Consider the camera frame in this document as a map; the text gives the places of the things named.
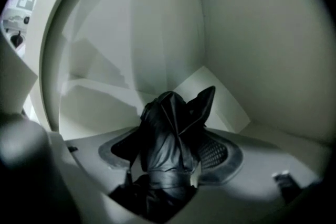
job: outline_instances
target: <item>black mesh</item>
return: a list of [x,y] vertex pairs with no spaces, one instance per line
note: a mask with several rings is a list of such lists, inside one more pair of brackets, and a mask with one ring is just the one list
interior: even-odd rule
[[202,170],[214,168],[227,158],[226,147],[207,135],[202,135],[197,153],[201,159]]

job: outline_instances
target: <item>white panel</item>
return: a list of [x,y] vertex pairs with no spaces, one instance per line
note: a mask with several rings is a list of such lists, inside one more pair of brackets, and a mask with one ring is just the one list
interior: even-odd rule
[[250,123],[240,134],[277,145],[320,176],[323,176],[332,154],[327,146],[258,123]]
[[144,106],[155,97],[88,79],[70,80],[61,93],[59,132],[70,140],[139,126]]
[[216,93],[210,116],[205,123],[206,126],[239,133],[250,120],[235,98],[206,67],[198,69],[174,91],[188,102],[210,86],[216,87]]
[[150,223],[126,210],[105,193],[101,192],[74,160],[59,134],[51,133],[50,140],[53,144],[51,149],[55,162],[76,203],[81,223]]
[[336,39],[321,0],[204,0],[207,67],[252,120],[331,142]]
[[31,102],[39,122],[46,130],[50,130],[50,125],[41,90],[41,62],[49,26],[60,2],[61,0],[38,0],[30,17],[26,36],[25,61],[39,76],[30,93]]
[[0,112],[21,113],[37,76],[16,54],[0,31]]

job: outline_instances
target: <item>black garment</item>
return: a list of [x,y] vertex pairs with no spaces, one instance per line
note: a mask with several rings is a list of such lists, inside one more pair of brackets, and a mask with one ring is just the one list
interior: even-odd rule
[[166,92],[146,105],[139,135],[142,169],[147,175],[119,186],[110,197],[148,220],[163,223],[194,196],[190,184],[199,159],[192,142],[203,130],[215,94],[207,88],[186,103],[175,92]]

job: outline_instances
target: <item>black strap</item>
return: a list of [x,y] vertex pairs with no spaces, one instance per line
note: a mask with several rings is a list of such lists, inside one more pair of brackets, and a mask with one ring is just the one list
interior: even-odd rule
[[190,174],[174,171],[151,171],[149,175],[150,189],[176,188],[190,186]]

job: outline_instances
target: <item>curved white surface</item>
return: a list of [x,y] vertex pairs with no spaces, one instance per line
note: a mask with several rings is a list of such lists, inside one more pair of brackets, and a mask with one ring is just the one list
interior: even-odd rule
[[[129,129],[118,130],[109,135],[114,138],[127,131]],[[244,164],[227,183],[217,187],[201,186],[193,199],[169,223],[256,222],[285,205],[272,178],[273,173],[290,171],[302,188],[318,179],[302,163],[277,147],[236,134],[211,131],[237,144],[243,151]],[[76,202],[82,223],[148,223],[110,199],[107,196],[109,191],[104,191],[99,174],[92,173],[96,169],[90,169],[89,165],[85,166],[88,169],[85,171],[85,168],[78,165],[60,135],[51,134],[50,138],[55,161]],[[96,149],[96,146],[93,143],[91,150]],[[79,151],[87,150],[85,146],[78,148]],[[93,151],[90,152],[92,158],[101,161],[96,150]],[[98,170],[108,173],[111,181],[120,179],[121,173],[126,175],[125,170],[113,169],[106,172],[107,169],[110,170],[110,167],[102,162]],[[112,187],[114,184],[115,182],[111,182],[109,185]]]
[[335,139],[336,35],[323,0],[202,0],[206,65],[251,120]]
[[[38,0],[28,25],[25,60],[33,72],[38,74],[39,78],[41,75],[40,66],[44,42],[60,1],[61,0]],[[45,129],[50,130],[40,84],[41,82],[38,79],[30,92],[30,97],[41,125]]]
[[[216,87],[216,94],[206,126],[239,133],[250,120],[206,67],[198,69],[174,91],[188,102],[210,86]],[[88,79],[67,81],[61,93],[59,132],[64,140],[70,140],[139,126],[144,106],[156,97]]]
[[58,126],[68,77],[158,95],[204,64],[201,0],[62,0],[48,33],[43,96]]
[[325,145],[255,122],[239,134],[277,145],[320,176],[324,175],[332,154],[332,149]]
[[0,31],[0,111],[21,113],[37,76],[20,59]]

